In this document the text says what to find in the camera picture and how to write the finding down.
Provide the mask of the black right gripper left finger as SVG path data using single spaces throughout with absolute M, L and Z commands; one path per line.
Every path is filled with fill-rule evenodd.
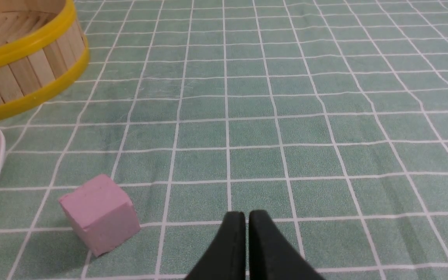
M 206 252 L 186 280 L 244 280 L 247 243 L 243 212 L 227 212 Z

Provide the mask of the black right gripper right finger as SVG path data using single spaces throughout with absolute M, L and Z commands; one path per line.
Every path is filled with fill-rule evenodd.
M 265 210 L 249 214 L 251 280 L 322 280 L 286 240 Z

